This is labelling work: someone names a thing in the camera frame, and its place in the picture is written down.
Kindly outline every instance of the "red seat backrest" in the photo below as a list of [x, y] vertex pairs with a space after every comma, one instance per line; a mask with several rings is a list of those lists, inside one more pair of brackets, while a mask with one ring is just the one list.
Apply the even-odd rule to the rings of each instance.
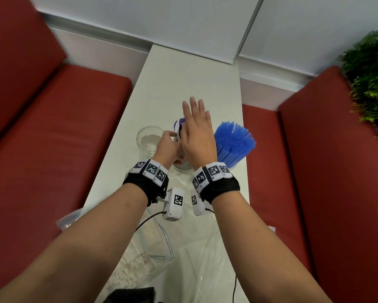
[[331, 67], [281, 112], [318, 281], [335, 302], [378, 302], [378, 139]]
[[29, 0], [0, 0], [0, 132], [64, 58]]

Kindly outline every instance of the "black wrist strap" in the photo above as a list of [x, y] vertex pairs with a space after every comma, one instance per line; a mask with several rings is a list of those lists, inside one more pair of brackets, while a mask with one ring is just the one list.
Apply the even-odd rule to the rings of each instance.
[[239, 190], [240, 184], [236, 178], [222, 178], [218, 181], [209, 183], [205, 188], [203, 188], [202, 192], [200, 193], [200, 197], [211, 204], [212, 201], [219, 195], [229, 191]]
[[168, 182], [169, 178], [166, 177], [164, 182], [162, 183], [162, 186], [158, 186], [156, 183], [154, 183], [149, 178], [146, 178], [140, 173], [129, 173], [126, 179], [123, 182], [123, 185], [126, 183], [132, 183], [136, 186], [140, 187], [141, 190], [144, 191], [148, 198], [147, 207], [150, 206], [152, 203], [156, 202], [156, 198], [159, 196], [162, 199], [166, 197], [166, 191], [168, 188]]

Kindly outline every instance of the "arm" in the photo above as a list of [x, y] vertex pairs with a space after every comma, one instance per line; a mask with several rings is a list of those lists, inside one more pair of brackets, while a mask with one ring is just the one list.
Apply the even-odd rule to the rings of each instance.
[[[183, 150], [195, 170], [217, 161], [210, 113], [204, 103], [186, 102]], [[330, 302], [297, 257], [267, 227], [239, 191], [212, 201], [228, 256], [250, 302]]]
[[[181, 152], [165, 132], [153, 160], [169, 169]], [[127, 183], [60, 234], [0, 290], [0, 302], [93, 302], [119, 263], [147, 207]]]

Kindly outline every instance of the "right hand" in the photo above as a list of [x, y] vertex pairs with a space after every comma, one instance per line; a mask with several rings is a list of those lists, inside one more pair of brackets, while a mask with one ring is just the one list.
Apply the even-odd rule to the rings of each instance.
[[204, 111], [203, 100], [199, 100], [199, 107], [194, 97], [190, 98], [190, 105], [183, 101], [183, 115], [181, 139], [185, 157], [192, 167], [197, 170], [209, 163], [217, 161], [216, 140], [212, 128], [210, 112]]

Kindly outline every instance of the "left hand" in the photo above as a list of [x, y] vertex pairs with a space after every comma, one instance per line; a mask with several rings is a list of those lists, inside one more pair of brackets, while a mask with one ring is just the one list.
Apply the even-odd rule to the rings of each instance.
[[163, 165], [166, 169], [170, 169], [172, 164], [182, 152], [182, 141], [172, 141], [171, 137], [176, 137], [173, 131], [165, 131], [157, 145], [157, 150], [153, 156], [153, 160]]

